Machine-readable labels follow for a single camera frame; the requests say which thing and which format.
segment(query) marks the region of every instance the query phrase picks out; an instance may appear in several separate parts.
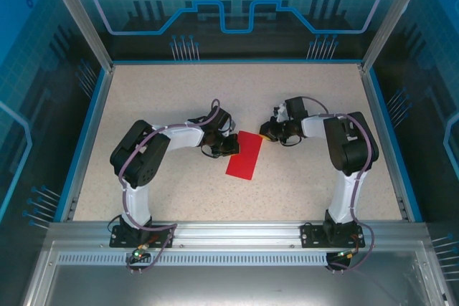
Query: white robotic arm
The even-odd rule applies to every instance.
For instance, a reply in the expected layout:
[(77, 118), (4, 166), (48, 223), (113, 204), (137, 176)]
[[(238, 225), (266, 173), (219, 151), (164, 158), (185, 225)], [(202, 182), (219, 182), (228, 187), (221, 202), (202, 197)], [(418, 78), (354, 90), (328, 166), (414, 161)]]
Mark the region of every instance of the white robotic arm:
[[(146, 144), (145, 150), (139, 152), (129, 163), (123, 180), (126, 183), (126, 208), (130, 216), (127, 216), (125, 211), (121, 215), (121, 223), (127, 225), (127, 228), (139, 229), (138, 225), (148, 226), (151, 223), (148, 209), (148, 183), (156, 175), (167, 152), (184, 147), (202, 148), (204, 145), (212, 149), (212, 154), (205, 153), (206, 156), (213, 158), (239, 152), (237, 134), (230, 134), (235, 128), (231, 115), (220, 108), (210, 123), (203, 126), (196, 125), (206, 118), (210, 118), (210, 114), (207, 117), (189, 120), (183, 126), (166, 127), (161, 133), (152, 137)], [(162, 127), (149, 125), (143, 120), (135, 122), (110, 157), (115, 174), (120, 173), (122, 166), (138, 144), (148, 134)]]
[(372, 147), (372, 159), (378, 159), (379, 151), (373, 136), (361, 113), (352, 113), (345, 116), (313, 115), (309, 116), (304, 107), (303, 97), (286, 100), (279, 107), (274, 108), (274, 116), (269, 122), (261, 126), (260, 134), (270, 141), (280, 141), (285, 146), (292, 146), (287, 140), (297, 135), (302, 138), (323, 138), (327, 141), (331, 162), (337, 170), (337, 179), (331, 205), (326, 211), (323, 223), (330, 246), (342, 246), (349, 241), (349, 237), (360, 231), (351, 213), (352, 198), (354, 196), (354, 216), (362, 182), (372, 164), (361, 173), (368, 158), (368, 149), (362, 133), (350, 121), (355, 119), (364, 129)]

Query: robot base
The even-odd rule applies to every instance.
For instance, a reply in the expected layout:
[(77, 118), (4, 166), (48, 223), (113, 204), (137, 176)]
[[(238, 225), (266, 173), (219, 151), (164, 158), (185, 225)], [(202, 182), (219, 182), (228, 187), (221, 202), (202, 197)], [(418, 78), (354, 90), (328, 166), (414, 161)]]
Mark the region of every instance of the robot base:
[[(152, 229), (160, 226), (152, 226), (151, 219), (145, 224), (147, 227)], [(139, 245), (147, 244), (150, 248), (161, 248), (164, 242), (167, 240), (167, 236), (170, 230), (165, 231), (145, 231), (142, 229), (134, 229), (124, 222), (123, 218), (120, 219), (120, 224), (116, 225), (112, 229), (112, 235), (110, 238), (110, 247), (131, 247), (136, 248)], [(171, 239), (166, 245), (166, 248), (172, 247)]]
[(364, 234), (359, 225), (354, 221), (335, 224), (328, 211), (325, 213), (325, 221), (322, 225), (312, 225), (307, 222), (300, 226), (301, 246), (304, 249), (324, 247), (352, 249), (356, 247), (352, 235), (359, 238), (359, 247), (365, 247)]

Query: metal pin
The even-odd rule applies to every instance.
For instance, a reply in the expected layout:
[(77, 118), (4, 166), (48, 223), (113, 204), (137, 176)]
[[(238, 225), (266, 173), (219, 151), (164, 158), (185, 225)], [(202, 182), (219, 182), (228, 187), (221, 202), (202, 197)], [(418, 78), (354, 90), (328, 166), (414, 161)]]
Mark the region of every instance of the metal pin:
[(335, 50), (336, 50), (336, 46), (338, 46), (339, 42), (336, 41), (334, 44), (333, 44), (333, 50), (331, 51), (331, 54), (330, 54), (330, 58), (329, 59), (333, 59), (333, 56), (335, 54)]
[(38, 204), (37, 202), (33, 202), (33, 200), (31, 198), (27, 199), (27, 204), (33, 204), (37, 207), (40, 207), (41, 209), (44, 209), (45, 211), (50, 211), (51, 213), (55, 213), (55, 211), (45, 207), (45, 206), (42, 206), (41, 204)]
[(77, 76), (78, 80), (80, 81), (81, 84), (84, 85), (85, 89), (92, 95), (93, 94), (93, 89), (89, 85), (89, 82), (85, 80), (85, 78), (80, 77), (77, 73), (75, 73)]
[(439, 254), (449, 254), (450, 252), (452, 252), (454, 254), (457, 254), (457, 253), (459, 253), (459, 250), (458, 250), (457, 247), (453, 247), (453, 249), (451, 249), (451, 250), (436, 252), (436, 254), (437, 255), (439, 255)]
[(180, 35), (180, 38), (181, 38), (181, 43), (184, 45), (185, 60), (188, 60), (188, 57), (186, 56), (185, 35)]
[(392, 107), (392, 109), (389, 109), (389, 116), (393, 115), (397, 111), (397, 109), (399, 109), (402, 105), (404, 105), (404, 101), (408, 99), (409, 99), (409, 96), (406, 96), (405, 98), (400, 98), (397, 101), (398, 105), (396, 104)]
[(317, 40), (318, 40), (318, 38), (319, 38), (320, 36), (321, 36), (321, 35), (319, 35), (319, 34), (316, 35), (316, 40), (314, 41), (312, 54), (314, 54), (314, 49), (316, 48)]
[(57, 208), (57, 206), (55, 206), (54, 204), (51, 204), (51, 203), (48, 202), (48, 201), (45, 201), (41, 196), (38, 196), (38, 197), (37, 197), (37, 201), (38, 201), (38, 202), (43, 202), (44, 204), (47, 204), (48, 206)]
[(52, 216), (50, 216), (49, 214), (43, 213), (42, 211), (39, 211), (37, 208), (34, 208), (32, 210), (32, 213), (33, 214), (40, 214), (40, 215), (46, 216), (46, 217), (50, 218), (51, 220), (53, 220)]
[(59, 194), (50, 191), (46, 186), (42, 186), (42, 187), (41, 187), (41, 190), (42, 190), (42, 191), (47, 191), (48, 193), (52, 193), (54, 196), (57, 196), (58, 198), (60, 198), (60, 195), (59, 195)]
[(403, 105), (395, 114), (390, 115), (390, 117), (391, 117), (390, 120), (392, 122), (394, 122), (394, 120), (399, 117), (400, 113), (403, 112), (406, 109), (407, 109), (406, 105)]
[(177, 43), (179, 45), (179, 48), (180, 48), (180, 56), (181, 56), (181, 61), (184, 61), (184, 51), (183, 49), (181, 48), (182, 44), (181, 42)]
[(453, 234), (452, 233), (448, 233), (447, 236), (443, 236), (441, 238), (432, 240), (432, 243), (439, 242), (440, 240), (445, 240), (445, 239), (453, 240)]
[(397, 128), (399, 126), (400, 123), (403, 122), (403, 120), (407, 119), (408, 118), (408, 114), (404, 114), (404, 116), (400, 119), (399, 122), (397, 122), (395, 125), (394, 125), (394, 129)]
[(449, 268), (449, 267), (457, 267), (457, 266), (459, 266), (458, 263), (456, 263), (456, 264), (440, 265), (440, 268)]
[(43, 229), (48, 229), (46, 226), (37, 224), (37, 223), (36, 223), (35, 221), (33, 221), (33, 220), (30, 220), (30, 221), (29, 221), (29, 226), (38, 226), (38, 227), (42, 227)]
[(87, 95), (87, 97), (88, 97), (89, 99), (91, 99), (91, 96), (90, 96), (89, 92), (86, 91), (86, 89), (83, 87), (83, 85), (82, 85), (81, 82), (78, 83), (78, 86), (80, 86), (80, 89), (83, 90), (83, 92), (85, 93), (85, 95)]
[(318, 53), (318, 50), (321, 47), (321, 45), (322, 45), (322, 42), (317, 42), (317, 49), (316, 49), (316, 53), (314, 54), (314, 59), (317, 59), (317, 53)]
[(324, 51), (323, 51), (322, 59), (325, 59), (325, 54), (327, 53), (327, 50), (330, 49), (330, 44), (331, 44), (331, 43), (328, 42), (328, 41), (325, 43), (326, 47), (325, 47), (325, 49), (324, 49)]
[(439, 259), (438, 261), (448, 261), (450, 259), (456, 259), (456, 258), (459, 258), (459, 256), (446, 257), (446, 258)]
[(174, 61), (177, 61), (177, 58), (175, 58), (174, 43), (173, 42), (169, 43), (169, 46), (171, 46), (171, 51), (172, 51), (172, 56), (174, 57)]
[(311, 52), (311, 48), (313, 46), (314, 42), (309, 42), (309, 48), (308, 48), (308, 54), (306, 55), (306, 59), (309, 59), (309, 53)]
[(400, 106), (400, 104), (403, 104), (403, 101), (404, 101), (404, 98), (403, 97), (400, 97), (398, 98), (397, 100), (395, 100), (388, 108), (388, 112), (391, 113), (394, 111), (394, 109), (396, 108), (396, 106)]
[(177, 36), (172, 35), (172, 39), (174, 41), (174, 46), (175, 46), (175, 53), (177, 53), (177, 59), (179, 58), (179, 49), (177, 48), (177, 41), (176, 41)]
[(437, 249), (438, 247), (447, 247), (448, 245), (453, 245), (453, 244), (457, 244), (457, 243), (459, 243), (459, 242), (451, 242), (451, 243), (447, 243), (447, 244), (437, 245), (437, 246), (434, 247), (434, 248)]
[(325, 42), (326, 42), (327, 39), (328, 39), (328, 35), (325, 34), (325, 35), (323, 36), (323, 42), (322, 42), (321, 52), (318, 54), (318, 58), (319, 58), (319, 59), (321, 58), (322, 51), (323, 51), (323, 48), (325, 47)]
[(85, 94), (86, 94), (89, 98), (91, 98), (92, 92), (91, 92), (91, 90), (87, 87), (87, 85), (86, 85), (84, 82), (82, 82), (81, 80), (80, 80), (80, 82), (78, 83), (78, 85), (80, 86), (81, 90), (83, 90), (83, 91), (85, 92)]
[(196, 55), (194, 53), (193, 35), (189, 35), (188, 38), (191, 41), (191, 48), (193, 49), (193, 58), (196, 60)]
[(37, 188), (35, 188), (34, 186), (32, 187), (32, 193), (39, 193), (40, 195), (43, 195), (43, 196), (46, 197), (47, 199), (50, 199), (50, 200), (52, 200), (52, 201), (54, 201), (54, 202), (59, 203), (59, 200), (57, 200), (57, 199), (55, 199), (54, 197), (51, 197), (51, 196), (49, 196), (49, 195), (47, 195), (47, 194), (45, 194), (45, 193), (39, 191), (39, 190), (38, 190)]
[(392, 97), (390, 97), (390, 100), (387, 101), (386, 105), (390, 104), (390, 102), (393, 101), (393, 99), (395, 99), (395, 97), (396, 97), (397, 95), (399, 95), (400, 92), (401, 92), (400, 89), (397, 89), (397, 90), (395, 91), (394, 95), (393, 95)]
[(95, 78), (97, 79), (98, 76), (95, 75), (93, 69), (90, 67), (89, 65), (89, 62), (88, 61), (85, 61), (83, 58), (81, 59), (81, 62), (83, 63), (83, 65), (86, 67), (86, 69), (88, 70), (88, 72)]
[(391, 104), (393, 104), (393, 102), (395, 102), (401, 95), (403, 95), (403, 92), (405, 92), (406, 90), (407, 90), (407, 87), (404, 86), (402, 88), (402, 91), (400, 91), (399, 94), (396, 97), (392, 96), (392, 98), (389, 100), (389, 102), (386, 103), (386, 107), (389, 108), (389, 106), (391, 106)]
[(397, 117), (392, 121), (392, 122), (397, 122), (399, 118), (402, 117), (409, 109), (411, 109), (413, 106), (413, 103), (410, 103), (405, 110), (403, 110), (400, 114), (397, 115)]
[(86, 85), (86, 87), (90, 90), (90, 93), (92, 94), (93, 91), (94, 91), (94, 87), (93, 85), (90, 83), (90, 81), (88, 80), (87, 76), (84, 75), (84, 74), (81, 74), (80, 76), (78, 76), (78, 79), (84, 84)]
[(48, 221), (48, 220), (44, 220), (44, 219), (42, 219), (42, 218), (39, 218), (38, 216), (33, 216), (33, 215), (27, 213), (27, 211), (23, 211), (23, 212), (22, 212), (22, 216), (23, 216), (24, 218), (25, 218), (26, 216), (30, 216), (30, 217), (33, 218), (33, 219), (40, 220), (40, 221), (44, 221), (44, 222), (47, 222), (47, 223), (49, 224), (49, 221)]
[(191, 46), (191, 43), (187, 42), (187, 43), (186, 43), (186, 46), (188, 47), (189, 59), (190, 59), (190, 61), (191, 61), (191, 60), (193, 60), (193, 59), (191, 58), (191, 49), (190, 49), (190, 47), (189, 47), (189, 46)]
[(199, 57), (199, 43), (195, 42), (194, 46), (196, 47), (196, 55), (198, 56), (198, 60), (201, 60), (201, 58)]
[(328, 59), (328, 56), (330, 55), (330, 52), (331, 52), (331, 48), (333, 46), (333, 43), (335, 42), (335, 38), (338, 37), (337, 34), (333, 34), (332, 36), (332, 40), (331, 40), (331, 43), (330, 43), (330, 47), (328, 48), (328, 52), (327, 52), (327, 59)]
[(91, 75), (89, 75), (86, 71), (83, 71), (83, 67), (79, 64), (78, 65), (78, 69), (79, 71), (81, 72), (82, 75), (84, 75), (86, 77), (86, 80), (91, 84), (91, 85), (94, 85), (95, 86), (95, 82), (92, 78)]

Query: robotic arm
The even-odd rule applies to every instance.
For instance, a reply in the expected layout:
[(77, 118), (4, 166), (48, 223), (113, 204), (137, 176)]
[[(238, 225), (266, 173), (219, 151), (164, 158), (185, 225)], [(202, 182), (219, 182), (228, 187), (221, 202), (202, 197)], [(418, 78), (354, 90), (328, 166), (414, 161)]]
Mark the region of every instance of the robotic arm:
[[(279, 141), (284, 146), (294, 146), (303, 138), (323, 138), (327, 141), (331, 162), (338, 171), (337, 182), (331, 205), (326, 211), (325, 221), (320, 229), (306, 226), (303, 231), (303, 247), (317, 247), (327, 244), (329, 247), (349, 247), (349, 238), (353, 235), (361, 238), (361, 228), (356, 224), (351, 213), (351, 201), (357, 176), (368, 158), (366, 141), (361, 131), (349, 117), (335, 115), (312, 115), (304, 107), (303, 97), (286, 100), (274, 108), (274, 116), (260, 128), (260, 134), (272, 142)], [(372, 147), (372, 159), (365, 172), (360, 176), (356, 190), (354, 208), (359, 199), (362, 182), (372, 163), (379, 157), (376, 142), (361, 113), (351, 113), (364, 129)], [(288, 139), (298, 136), (294, 144)]]
[[(138, 145), (161, 127), (149, 125), (144, 120), (138, 120), (132, 125), (110, 157), (115, 175), (120, 174), (122, 167)], [(124, 233), (128, 233), (128, 236), (123, 237), (132, 239), (128, 241), (131, 243), (126, 243), (127, 247), (145, 243), (152, 236), (151, 232), (142, 230), (140, 227), (151, 227), (147, 185), (156, 175), (166, 152), (183, 147), (200, 147), (203, 150), (204, 146), (209, 146), (211, 154), (204, 151), (203, 153), (212, 158), (237, 154), (239, 153), (237, 134), (231, 133), (234, 129), (235, 123), (231, 115), (215, 106), (207, 116), (188, 120), (183, 125), (166, 127), (165, 130), (153, 136), (133, 157), (123, 174), (123, 180), (126, 183), (126, 208), (129, 216), (124, 211), (120, 217), (121, 228)]]

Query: enclosure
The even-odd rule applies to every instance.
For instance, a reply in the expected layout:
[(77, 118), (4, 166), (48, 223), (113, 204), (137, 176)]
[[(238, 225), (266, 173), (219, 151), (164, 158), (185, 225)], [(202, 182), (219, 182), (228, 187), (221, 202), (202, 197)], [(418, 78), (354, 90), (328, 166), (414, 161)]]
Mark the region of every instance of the enclosure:
[[(459, 0), (0, 7), (2, 305), (456, 304)], [(108, 225), (126, 209), (110, 154), (132, 124), (183, 123), (218, 98), (241, 138), (295, 96), (368, 123), (379, 158), (355, 212), (371, 255), (366, 227), (352, 271), (325, 269), (343, 247), (303, 247), (338, 178), (327, 141), (264, 140), (249, 178), (228, 173), (237, 156), (164, 156), (148, 207), (174, 238), (131, 276)]]

